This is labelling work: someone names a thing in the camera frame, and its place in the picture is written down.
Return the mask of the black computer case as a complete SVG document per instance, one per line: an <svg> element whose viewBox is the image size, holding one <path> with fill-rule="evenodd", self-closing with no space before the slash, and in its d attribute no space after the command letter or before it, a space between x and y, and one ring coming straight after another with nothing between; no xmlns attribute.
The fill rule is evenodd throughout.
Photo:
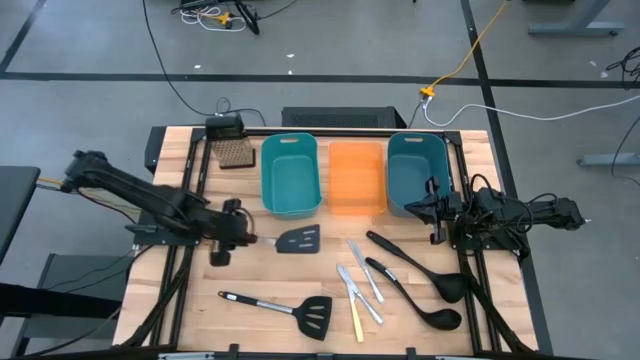
<svg viewBox="0 0 640 360"><path fill-rule="evenodd" d="M387 107L284 107L282 127L405 129L397 110Z"/></svg>

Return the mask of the black desk leg bar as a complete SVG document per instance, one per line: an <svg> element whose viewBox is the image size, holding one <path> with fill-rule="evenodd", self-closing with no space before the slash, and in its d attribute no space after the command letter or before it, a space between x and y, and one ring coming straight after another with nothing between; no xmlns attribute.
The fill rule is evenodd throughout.
<svg viewBox="0 0 640 360"><path fill-rule="evenodd" d="M2 316L46 315L106 319L120 305L121 302L116 300L0 283Z"/></svg>

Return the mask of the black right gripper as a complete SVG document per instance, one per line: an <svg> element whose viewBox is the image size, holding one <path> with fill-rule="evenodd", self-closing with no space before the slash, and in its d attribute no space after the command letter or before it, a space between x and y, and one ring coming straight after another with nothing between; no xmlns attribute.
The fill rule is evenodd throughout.
<svg viewBox="0 0 640 360"><path fill-rule="evenodd" d="M439 245L450 238L452 243L463 238L465 210L459 192L440 196L440 182L437 177L430 177L426 184L427 196L419 201L408 203L404 209L412 212L424 224L433 225L430 235L432 245Z"/></svg>

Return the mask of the orange translucent plastic bin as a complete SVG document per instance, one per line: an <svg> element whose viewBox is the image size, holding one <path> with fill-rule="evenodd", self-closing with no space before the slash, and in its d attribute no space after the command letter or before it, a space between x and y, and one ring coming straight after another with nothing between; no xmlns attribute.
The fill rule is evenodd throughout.
<svg viewBox="0 0 640 360"><path fill-rule="evenodd" d="M378 216L386 211L381 144L329 144L329 208L336 216Z"/></svg>

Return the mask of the black ladle with white label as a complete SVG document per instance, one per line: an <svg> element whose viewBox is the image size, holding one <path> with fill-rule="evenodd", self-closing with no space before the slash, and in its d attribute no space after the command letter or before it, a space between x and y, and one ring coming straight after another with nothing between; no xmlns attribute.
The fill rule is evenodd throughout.
<svg viewBox="0 0 640 360"><path fill-rule="evenodd" d="M434 329L442 331L453 331L460 326L462 322L462 316L456 310L450 308L444 308L435 312L426 312L422 310L410 297L410 295L396 278L396 276L387 267L371 257L366 257L365 262L368 265L372 266L380 274L385 276L394 285L394 287L402 294L404 299L413 308L414 312L427 325Z"/></svg>

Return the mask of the grey desk foot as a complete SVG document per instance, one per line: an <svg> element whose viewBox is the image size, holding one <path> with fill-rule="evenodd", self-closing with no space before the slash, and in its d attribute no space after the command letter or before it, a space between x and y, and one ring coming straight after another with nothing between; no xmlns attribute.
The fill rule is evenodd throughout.
<svg viewBox="0 0 640 360"><path fill-rule="evenodd" d="M587 154L576 163L579 166L640 166L640 153Z"/></svg>

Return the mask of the black desk top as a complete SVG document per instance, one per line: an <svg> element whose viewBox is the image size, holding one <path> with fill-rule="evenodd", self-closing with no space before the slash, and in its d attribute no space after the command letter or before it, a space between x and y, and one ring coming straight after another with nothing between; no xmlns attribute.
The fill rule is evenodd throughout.
<svg viewBox="0 0 640 360"><path fill-rule="evenodd" d="M0 265L34 194L40 169L0 166Z"/></svg>

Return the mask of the silver table knife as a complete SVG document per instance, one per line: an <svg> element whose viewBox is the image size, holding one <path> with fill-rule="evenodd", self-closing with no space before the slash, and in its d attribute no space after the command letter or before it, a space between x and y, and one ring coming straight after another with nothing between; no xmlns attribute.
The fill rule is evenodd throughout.
<svg viewBox="0 0 640 360"><path fill-rule="evenodd" d="M379 290L379 288L378 288L378 286L377 286L377 284L376 284L376 282L375 282L375 280L374 280L374 278L373 278L373 276L372 276L372 274L371 274L371 272L369 270L369 267L368 267L368 265L367 265L367 263L365 261L365 257L361 253L358 245L356 244L356 242L354 240L348 240L347 243L348 243L348 245L349 245L354 257L356 258L358 264L362 268L362 270L363 270L363 272L364 272L364 274L365 274L365 276L366 276L366 278L367 278L367 280L368 280L368 282L369 282L369 284L370 284L370 286L371 286L371 288L373 290L373 293L375 295L376 300L380 304L384 304L385 303L385 299L384 299L383 295L381 294L381 292L380 292L380 290Z"/></svg>
<svg viewBox="0 0 640 360"><path fill-rule="evenodd" d="M344 267L341 264L337 264L336 265L337 271L339 273L339 275L341 276L341 278L343 279L343 281L345 282L347 289L349 291L349 293L351 294L352 298L359 298L365 308L367 309L367 311L369 312L369 314L372 316L372 318L376 321L376 323L378 325L382 325L384 323L383 318L378 314L378 312L373 308L373 306L369 303L369 301L364 297L364 295L362 294L361 290L359 289L359 287L356 285L356 283L353 281L350 272L347 270L346 267Z"/></svg>

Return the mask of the black stand leg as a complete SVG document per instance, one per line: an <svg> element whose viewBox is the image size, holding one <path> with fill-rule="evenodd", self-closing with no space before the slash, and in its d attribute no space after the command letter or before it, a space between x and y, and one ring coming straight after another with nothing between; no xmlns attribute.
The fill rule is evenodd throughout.
<svg viewBox="0 0 640 360"><path fill-rule="evenodd" d="M237 11L239 12L241 18L245 21L249 30L255 34L260 34L260 29L258 26L257 16L251 12L249 7L244 4L242 0L233 0Z"/></svg>

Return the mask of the grey desk base with casters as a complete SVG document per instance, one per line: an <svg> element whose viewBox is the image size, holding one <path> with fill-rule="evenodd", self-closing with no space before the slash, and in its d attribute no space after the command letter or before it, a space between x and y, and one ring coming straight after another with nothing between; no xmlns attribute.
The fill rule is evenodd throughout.
<svg viewBox="0 0 640 360"><path fill-rule="evenodd" d="M533 23L528 34L532 36L615 37L626 29L622 22L596 21L596 17L610 0L589 0L590 3L577 16L564 22Z"/></svg>

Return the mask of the teal plastic bin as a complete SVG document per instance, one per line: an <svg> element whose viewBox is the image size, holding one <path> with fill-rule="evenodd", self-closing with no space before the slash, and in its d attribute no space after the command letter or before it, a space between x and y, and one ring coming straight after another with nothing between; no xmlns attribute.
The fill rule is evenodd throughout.
<svg viewBox="0 0 640 360"><path fill-rule="evenodd" d="M309 133L267 137L261 145L261 198L283 219L312 217L322 204L318 143Z"/></svg>

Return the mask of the plain black plastic ladle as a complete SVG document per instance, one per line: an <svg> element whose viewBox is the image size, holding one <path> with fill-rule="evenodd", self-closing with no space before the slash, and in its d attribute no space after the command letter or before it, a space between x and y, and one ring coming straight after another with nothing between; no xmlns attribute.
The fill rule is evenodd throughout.
<svg viewBox="0 0 640 360"><path fill-rule="evenodd" d="M419 264L409 255L407 255L401 248L394 245L390 240L379 235L378 233L367 231L366 237L373 241L375 244L379 245L396 257L405 260L420 272L422 272L431 281L441 298L446 302L456 303L464 297L467 290L468 282L465 276L461 273L440 274L433 272L423 265Z"/></svg>

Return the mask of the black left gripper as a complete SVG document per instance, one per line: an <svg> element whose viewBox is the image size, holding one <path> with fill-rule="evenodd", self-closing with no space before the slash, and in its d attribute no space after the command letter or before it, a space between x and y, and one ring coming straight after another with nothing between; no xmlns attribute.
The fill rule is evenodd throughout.
<svg viewBox="0 0 640 360"><path fill-rule="evenodd" d="M259 244L261 237L255 234L253 217L242 206L241 200L232 198L226 200L222 212L213 217L207 239L213 241L209 252L210 265L227 266L232 250L238 246Z"/></svg>

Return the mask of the dark blue-teal plastic bin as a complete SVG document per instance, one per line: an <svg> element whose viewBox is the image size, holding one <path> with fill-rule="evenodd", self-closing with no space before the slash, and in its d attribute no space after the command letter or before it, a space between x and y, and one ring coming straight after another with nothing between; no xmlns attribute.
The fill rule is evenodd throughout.
<svg viewBox="0 0 640 360"><path fill-rule="evenodd" d="M427 196L426 182L438 179L439 196L451 192L450 166L445 142L427 133L396 133L387 146L388 208L394 216L412 217L406 204Z"/></svg>

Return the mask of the gold-handled table knife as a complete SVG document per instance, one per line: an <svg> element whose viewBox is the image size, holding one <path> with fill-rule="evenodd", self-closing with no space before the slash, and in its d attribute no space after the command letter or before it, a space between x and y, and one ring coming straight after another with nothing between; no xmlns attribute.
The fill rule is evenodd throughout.
<svg viewBox="0 0 640 360"><path fill-rule="evenodd" d="M346 276L346 283L347 283L348 292L349 292L349 301L350 301L350 307L352 312L352 319L354 324L356 340L358 343L362 343L364 341L364 335L363 335L362 325L360 322L360 317L355 305L356 293L351 287L352 280L349 276Z"/></svg>

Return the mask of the black aluminium table frame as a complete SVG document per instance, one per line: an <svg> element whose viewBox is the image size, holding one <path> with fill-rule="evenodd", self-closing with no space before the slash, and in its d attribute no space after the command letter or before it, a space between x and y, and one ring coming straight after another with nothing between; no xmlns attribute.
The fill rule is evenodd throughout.
<svg viewBox="0 0 640 360"><path fill-rule="evenodd" d="M308 219L284 220L268 212L261 200L260 147L276 130L308 131L318 142L322 205ZM446 303L431 282L416 268L374 244L365 233L372 230L387 237L423 266L439 273L459 270L459 257L449 245L431 246L427 231L431 227L415 218L402 218L385 212L379 216L334 216L328 200L328 150L333 142L376 142L383 148L386 161L388 138L392 129L348 128L249 128L250 141L256 149L254 168L220 170L211 155L204 187L201 191L212 207L218 209L228 198L240 198L255 221L255 231L266 236L279 235L290 227L307 223L321 224L321 250L316 255L276 254L266 245L253 244L231 251L230 265L209 264L211 242L196 246L185 292L177 349L214 352L215 360L228 358L229 348L238 344L237 359L415 359L431 355L464 356L473 353L469 325L477 324L480 345L491 350L487 319L478 300L473 297L476 323L467 319L466 302ZM424 309L452 307L463 318L453 331L435 330L415 314L401 294L376 270L373 277L385 297L379 304L350 250L347 240L354 240L364 256L376 258L399 277L409 294ZM122 310L113 343L121 344L133 335L151 311L159 296L168 247L156 245L138 258L129 274ZM536 338L521 267L515 255L506 251L485 252L485 268L496 308L521 342L542 352L542 340ZM346 286L336 264L344 265L373 307L383 316L377 325L360 301L356 307L363 327L364 340L358 343L353 328ZM330 328L325 341L301 334L292 316L268 309L224 300L218 291L230 291L273 303L298 306L313 295L331 296L333 300Z"/></svg>

